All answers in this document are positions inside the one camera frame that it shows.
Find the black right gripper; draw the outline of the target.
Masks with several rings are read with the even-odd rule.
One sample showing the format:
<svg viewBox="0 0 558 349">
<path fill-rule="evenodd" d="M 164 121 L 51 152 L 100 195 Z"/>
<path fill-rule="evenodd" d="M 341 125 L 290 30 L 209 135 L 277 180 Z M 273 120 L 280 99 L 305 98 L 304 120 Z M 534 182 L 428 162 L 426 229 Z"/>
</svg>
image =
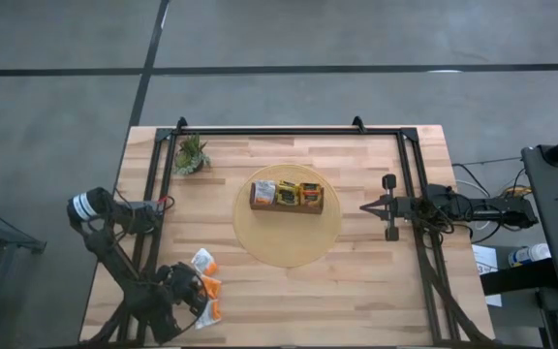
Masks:
<svg viewBox="0 0 558 349">
<path fill-rule="evenodd" d="M 388 222 L 385 230 L 385 238 L 388 241 L 398 241 L 399 240 L 399 229 L 395 225 L 395 219 L 401 218 L 394 215 L 394 199 L 398 198 L 394 196 L 394 189 L 397 186 L 396 175 L 386 174 L 382 177 L 382 186 L 386 190 L 385 195 L 380 197 L 377 201 L 369 204 L 360 206 L 360 210 L 371 213 L 381 220 L 386 220 Z M 384 206 L 385 209 L 377 209 L 373 207 Z"/>
</svg>

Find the brown wooden compartment tea box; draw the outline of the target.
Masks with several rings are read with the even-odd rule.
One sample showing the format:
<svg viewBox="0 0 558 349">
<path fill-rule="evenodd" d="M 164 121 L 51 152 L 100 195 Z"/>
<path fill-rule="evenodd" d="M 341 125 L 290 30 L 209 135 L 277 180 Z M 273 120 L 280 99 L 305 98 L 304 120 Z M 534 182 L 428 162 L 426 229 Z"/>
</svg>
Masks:
<svg viewBox="0 0 558 349">
<path fill-rule="evenodd" d="M 254 199 L 254 190 L 255 190 L 255 187 L 256 187 L 255 181 L 251 184 L 251 187 L 250 187 L 250 199 L 249 199 L 250 208 L 253 209 L 253 210 L 280 211 L 280 212 L 304 213 L 304 214 L 316 214 L 316 215 L 321 214 L 321 213 L 323 212 L 323 210 L 324 210 L 324 201 L 323 201 L 322 204 L 321 204 L 320 206 L 318 206 L 318 207 L 302 206 L 302 205 L 300 204 L 300 198 L 301 198 L 301 195 L 299 194 L 299 191 L 301 190 L 301 189 L 300 189 L 300 183 L 299 183 L 298 186 L 297 186 L 297 187 L 299 188 L 299 189 L 298 189 L 298 194 L 297 194 L 297 195 L 298 195 L 298 200 L 299 200 L 299 206 L 280 206 L 280 205 L 277 205 L 277 204 L 276 204 L 276 200 L 277 200 L 277 186 L 279 186 L 279 185 L 278 185 L 278 182 L 279 182 L 280 180 L 279 180 L 279 181 L 274 180 L 274 181 L 276 182 L 276 187 L 275 187 L 276 191 L 275 191 L 275 200 L 274 200 L 274 203 L 273 203 L 272 205 L 270 205 L 270 206 L 258 206 L 258 205 L 255 205 L 255 204 L 253 203 L 253 199 Z M 321 196 L 325 199 L 325 189 L 324 189 L 323 186 L 322 186 L 321 189 L 322 189 L 322 195 L 321 195 Z"/>
</svg>

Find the round woven straw placemat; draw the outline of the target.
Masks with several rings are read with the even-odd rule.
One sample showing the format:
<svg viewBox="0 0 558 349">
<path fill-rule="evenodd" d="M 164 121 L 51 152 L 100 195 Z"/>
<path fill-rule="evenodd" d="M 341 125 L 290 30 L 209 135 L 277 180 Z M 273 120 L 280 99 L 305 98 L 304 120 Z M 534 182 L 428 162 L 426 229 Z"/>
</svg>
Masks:
<svg viewBox="0 0 558 349">
<path fill-rule="evenodd" d="M 322 212 L 252 209 L 252 184 L 258 179 L 320 184 Z M 300 267 L 324 257 L 333 247 L 342 230 L 342 208 L 334 188 L 321 174 L 301 165 L 273 165 L 252 174 L 239 189 L 232 225 L 242 247 L 259 261 L 280 268 Z"/>
</svg>

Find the white paper sheet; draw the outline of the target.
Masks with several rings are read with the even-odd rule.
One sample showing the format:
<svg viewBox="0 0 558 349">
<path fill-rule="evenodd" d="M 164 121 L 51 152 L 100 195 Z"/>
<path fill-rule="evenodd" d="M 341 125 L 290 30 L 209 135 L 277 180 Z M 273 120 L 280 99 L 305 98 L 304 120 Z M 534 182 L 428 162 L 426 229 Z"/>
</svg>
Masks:
<svg viewBox="0 0 558 349">
<path fill-rule="evenodd" d="M 479 245 L 472 246 L 479 275 L 498 271 L 496 249 Z M 486 304 L 489 306 L 502 307 L 500 294 L 486 296 Z"/>
</svg>

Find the potted green succulent plant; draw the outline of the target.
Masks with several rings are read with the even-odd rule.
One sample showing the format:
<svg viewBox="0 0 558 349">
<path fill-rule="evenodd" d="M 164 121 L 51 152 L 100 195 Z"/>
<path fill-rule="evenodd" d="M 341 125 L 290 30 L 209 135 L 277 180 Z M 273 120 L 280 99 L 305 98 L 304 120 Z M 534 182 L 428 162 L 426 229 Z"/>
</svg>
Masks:
<svg viewBox="0 0 558 349">
<path fill-rule="evenodd" d="M 204 153 L 207 142 L 202 142 L 199 134 L 187 136 L 179 143 L 174 157 L 174 167 L 178 175 L 191 175 L 210 165 L 210 158 Z"/>
</svg>

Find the black flat bar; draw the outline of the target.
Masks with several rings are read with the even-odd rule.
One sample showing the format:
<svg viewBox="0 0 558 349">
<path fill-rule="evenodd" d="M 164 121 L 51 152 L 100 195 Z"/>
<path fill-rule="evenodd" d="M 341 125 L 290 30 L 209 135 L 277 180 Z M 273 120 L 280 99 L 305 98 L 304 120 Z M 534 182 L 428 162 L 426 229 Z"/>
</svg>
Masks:
<svg viewBox="0 0 558 349">
<path fill-rule="evenodd" d="M 558 288 L 558 277 L 551 259 L 532 262 L 480 276 L 484 294 L 491 296 L 535 288 Z"/>
</svg>

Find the white plastic bottle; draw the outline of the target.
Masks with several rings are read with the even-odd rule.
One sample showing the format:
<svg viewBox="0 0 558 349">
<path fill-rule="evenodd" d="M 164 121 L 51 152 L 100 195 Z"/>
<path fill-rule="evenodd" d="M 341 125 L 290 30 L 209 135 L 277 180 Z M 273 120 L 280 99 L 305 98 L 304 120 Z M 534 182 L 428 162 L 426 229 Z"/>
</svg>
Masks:
<svg viewBox="0 0 558 349">
<path fill-rule="evenodd" d="M 524 246 L 511 252 L 508 256 L 508 263 L 512 268 L 514 268 L 549 259 L 550 257 L 551 255 L 548 245 L 546 243 L 538 243 L 530 246 Z"/>
</svg>

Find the black metal table frame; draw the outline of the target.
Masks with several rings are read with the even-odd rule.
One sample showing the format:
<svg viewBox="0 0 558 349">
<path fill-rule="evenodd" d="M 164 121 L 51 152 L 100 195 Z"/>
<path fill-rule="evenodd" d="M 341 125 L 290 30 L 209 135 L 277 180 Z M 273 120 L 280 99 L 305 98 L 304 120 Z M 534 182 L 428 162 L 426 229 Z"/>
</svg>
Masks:
<svg viewBox="0 0 558 349">
<path fill-rule="evenodd" d="M 187 262 L 207 249 L 218 262 L 221 321 L 196 330 L 178 310 L 185 332 L 172 347 L 427 346 L 447 335 L 442 300 L 424 289 L 412 227 L 398 241 L 385 223 L 361 210 L 394 174 L 396 192 L 423 182 L 453 185 L 444 132 L 425 126 L 198 127 L 210 165 L 188 176 L 166 164 L 168 146 L 153 127 L 135 127 L 123 153 L 117 187 L 128 200 L 146 191 L 170 195 L 160 238 L 160 264 Z M 320 259 L 294 268 L 249 254 L 233 230 L 236 196 L 272 165 L 320 174 L 337 194 L 341 229 Z"/>
</svg>

